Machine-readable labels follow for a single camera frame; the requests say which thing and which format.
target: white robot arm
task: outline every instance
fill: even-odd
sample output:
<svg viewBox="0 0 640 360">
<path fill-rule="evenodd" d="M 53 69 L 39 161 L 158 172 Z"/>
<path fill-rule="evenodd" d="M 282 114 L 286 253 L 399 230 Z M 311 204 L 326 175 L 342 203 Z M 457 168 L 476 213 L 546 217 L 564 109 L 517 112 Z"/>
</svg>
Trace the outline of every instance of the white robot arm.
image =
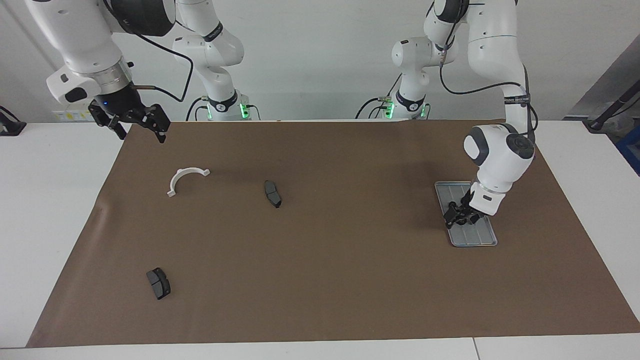
<svg viewBox="0 0 640 360">
<path fill-rule="evenodd" d="M 62 104 L 91 99 L 89 111 L 99 126 L 107 126 L 124 139 L 120 122 L 139 124 L 164 142 L 171 122 L 159 104 L 142 104 L 113 32 L 138 36 L 166 35 L 176 15 L 174 0 L 25 0 L 49 42 L 61 53 L 65 65 L 47 79 L 53 96 Z M 199 34 L 179 38 L 174 47 L 193 60 L 194 70 L 205 83 L 216 120 L 248 118 L 246 97 L 236 93 L 222 66 L 235 65 L 244 56 L 242 43 L 222 29 L 210 0 L 180 0 L 178 9 Z M 190 61 L 176 56 L 181 63 Z"/>
<path fill-rule="evenodd" d="M 223 27 L 211 0 L 177 0 L 176 5 L 185 27 L 194 34 L 175 39 L 173 50 L 193 60 L 194 70 L 207 90 L 212 119 L 247 120 L 248 98 L 234 88 L 231 75 L 222 68 L 243 60 L 240 39 Z M 184 58 L 175 58 L 189 66 Z"/>
<path fill-rule="evenodd" d="M 121 139 L 126 132 L 120 122 L 139 124 L 164 142 L 171 122 L 158 104 L 145 106 L 132 82 L 121 50 L 111 39 L 123 31 L 109 19 L 105 6 L 92 0 L 25 0 L 36 23 L 49 42 L 62 54 L 64 66 L 47 79 L 53 96 L 62 104 L 84 99 L 93 101 L 89 111 L 99 126 L 107 126 Z M 173 1 L 145 3 L 112 1 L 112 11 L 121 14 L 144 11 L 149 17 L 126 17 L 130 27 L 145 35 L 162 36 L 173 26 Z"/>
<path fill-rule="evenodd" d="M 428 38 L 425 44 L 429 40 L 432 42 L 431 51 L 423 51 L 416 55 L 416 60 L 412 56 L 410 63 L 402 64 L 396 60 L 402 58 L 397 55 L 398 49 L 403 49 L 404 53 L 413 51 L 407 49 L 409 43 L 403 47 L 404 42 L 400 42 L 394 47 L 394 62 L 403 71 L 403 83 L 407 81 L 409 85 L 401 84 L 396 93 L 393 117 L 417 116 L 419 108 L 404 109 L 399 105 L 422 102 L 428 84 L 422 72 L 425 66 L 439 66 L 442 85 L 453 94 L 470 94 L 492 87 L 500 87 L 504 94 L 506 123 L 473 127 L 464 141 L 465 152 L 479 170 L 460 205 L 450 204 L 445 215 L 448 227 L 475 223 L 482 216 L 496 214 L 505 194 L 529 168 L 534 157 L 528 79 L 517 47 L 516 4 L 517 0 L 485 0 L 482 3 L 434 0 L 424 22 Z M 474 72 L 497 84 L 470 92 L 455 92 L 446 86 L 442 69 L 458 53 L 455 34 L 464 22 L 470 28 L 469 65 Z"/>
</svg>

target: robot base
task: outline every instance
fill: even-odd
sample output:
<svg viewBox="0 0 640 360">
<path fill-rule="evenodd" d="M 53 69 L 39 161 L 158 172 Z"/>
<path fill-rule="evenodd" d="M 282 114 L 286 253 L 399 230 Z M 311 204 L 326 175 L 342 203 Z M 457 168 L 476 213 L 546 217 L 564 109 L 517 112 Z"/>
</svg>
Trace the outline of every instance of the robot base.
<svg viewBox="0 0 640 360">
<path fill-rule="evenodd" d="M 211 118 L 209 121 L 242 121 L 251 120 L 251 111 L 246 106 L 249 103 L 247 95 L 238 92 L 238 100 L 226 112 L 218 112 L 211 104 L 207 104 Z"/>
<path fill-rule="evenodd" d="M 465 196 L 471 183 L 468 181 L 440 181 L 436 183 L 436 194 L 444 214 L 451 201 L 460 201 Z M 455 247 L 487 247 L 498 245 L 491 222 L 483 217 L 475 225 L 454 225 L 448 230 L 449 239 Z"/>
</svg>

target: metal tray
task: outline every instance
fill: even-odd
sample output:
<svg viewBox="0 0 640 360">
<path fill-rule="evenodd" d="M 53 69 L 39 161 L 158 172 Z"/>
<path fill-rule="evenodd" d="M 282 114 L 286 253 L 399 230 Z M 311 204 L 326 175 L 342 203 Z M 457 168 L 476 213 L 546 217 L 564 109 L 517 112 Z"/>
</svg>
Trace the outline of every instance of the metal tray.
<svg viewBox="0 0 640 360">
<path fill-rule="evenodd" d="M 455 201 L 460 203 L 460 199 L 471 187 L 468 181 L 439 181 L 436 183 L 436 193 L 442 209 L 442 214 L 448 210 L 449 203 Z M 453 225 L 449 230 L 449 239 L 455 247 L 485 247 L 496 246 L 498 240 L 495 238 L 491 222 L 488 217 L 478 220 L 475 225 Z"/>
</svg>

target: brown paper sheet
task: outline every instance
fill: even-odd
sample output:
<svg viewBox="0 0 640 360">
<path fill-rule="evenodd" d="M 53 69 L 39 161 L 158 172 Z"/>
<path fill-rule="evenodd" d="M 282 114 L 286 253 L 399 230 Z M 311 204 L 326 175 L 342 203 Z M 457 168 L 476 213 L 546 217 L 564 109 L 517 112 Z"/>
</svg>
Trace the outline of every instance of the brown paper sheet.
<svg viewBox="0 0 640 360">
<path fill-rule="evenodd" d="M 434 183 L 475 176 L 478 123 L 133 127 L 28 346 L 640 332 L 540 153 L 499 245 L 451 246 Z"/>
</svg>

